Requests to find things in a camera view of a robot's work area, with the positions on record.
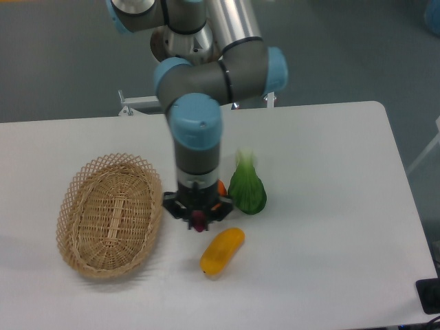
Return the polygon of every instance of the white table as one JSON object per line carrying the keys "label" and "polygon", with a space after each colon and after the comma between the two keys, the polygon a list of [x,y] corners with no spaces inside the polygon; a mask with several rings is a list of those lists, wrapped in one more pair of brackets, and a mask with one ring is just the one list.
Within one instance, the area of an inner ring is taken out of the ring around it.
{"label": "white table", "polygon": [[[141,155],[175,189],[162,115],[0,124],[0,329],[353,329],[425,322],[415,281],[436,272],[382,105],[224,111],[221,179],[252,147],[267,207],[209,232],[165,214],[151,258],[113,282],[65,264],[56,221],[99,155]],[[220,231],[246,242],[216,281],[199,257]]]}

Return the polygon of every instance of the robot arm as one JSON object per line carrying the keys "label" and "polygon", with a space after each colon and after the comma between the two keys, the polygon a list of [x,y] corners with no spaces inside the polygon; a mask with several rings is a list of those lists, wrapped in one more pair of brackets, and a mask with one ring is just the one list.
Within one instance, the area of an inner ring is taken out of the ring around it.
{"label": "robot arm", "polygon": [[217,192],[220,105],[284,88],[285,58],[264,44],[249,0],[113,0],[111,9],[113,20],[130,31],[167,25],[162,31],[167,59],[154,82],[174,139],[178,190],[165,193],[164,207],[189,229],[207,230],[232,210],[232,201]]}

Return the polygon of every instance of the wicker basket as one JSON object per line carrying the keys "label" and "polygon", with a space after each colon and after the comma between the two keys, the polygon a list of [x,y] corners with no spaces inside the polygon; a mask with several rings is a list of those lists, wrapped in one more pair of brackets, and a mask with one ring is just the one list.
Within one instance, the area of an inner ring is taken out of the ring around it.
{"label": "wicker basket", "polygon": [[82,275],[119,276],[149,255],[161,218],[162,187],[151,164],[132,155],[106,155],[73,178],[56,240],[65,262]]}

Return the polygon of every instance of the orange object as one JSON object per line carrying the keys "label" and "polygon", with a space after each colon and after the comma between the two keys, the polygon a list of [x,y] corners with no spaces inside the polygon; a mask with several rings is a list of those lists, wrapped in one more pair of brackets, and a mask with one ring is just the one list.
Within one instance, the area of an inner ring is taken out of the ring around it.
{"label": "orange object", "polygon": [[[221,180],[218,181],[218,191],[219,191],[219,195],[225,197],[228,194],[228,191],[225,188],[225,185],[223,184],[223,182]],[[220,207],[220,203],[216,204],[212,209],[216,210],[218,207]]]}
{"label": "orange object", "polygon": [[243,244],[245,233],[240,228],[230,228],[218,234],[200,258],[200,268],[207,275],[217,275]]}
{"label": "orange object", "polygon": [[221,180],[219,180],[219,195],[225,197],[228,194],[228,191],[225,188],[225,185]]}

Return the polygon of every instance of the green plastic vegetable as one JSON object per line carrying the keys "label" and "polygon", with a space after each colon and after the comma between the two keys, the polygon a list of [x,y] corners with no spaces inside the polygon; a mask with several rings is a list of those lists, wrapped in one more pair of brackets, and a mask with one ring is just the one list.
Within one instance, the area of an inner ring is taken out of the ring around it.
{"label": "green plastic vegetable", "polygon": [[264,209],[267,195],[255,171],[253,152],[237,151],[236,170],[231,178],[228,195],[234,205],[248,215],[255,215]]}

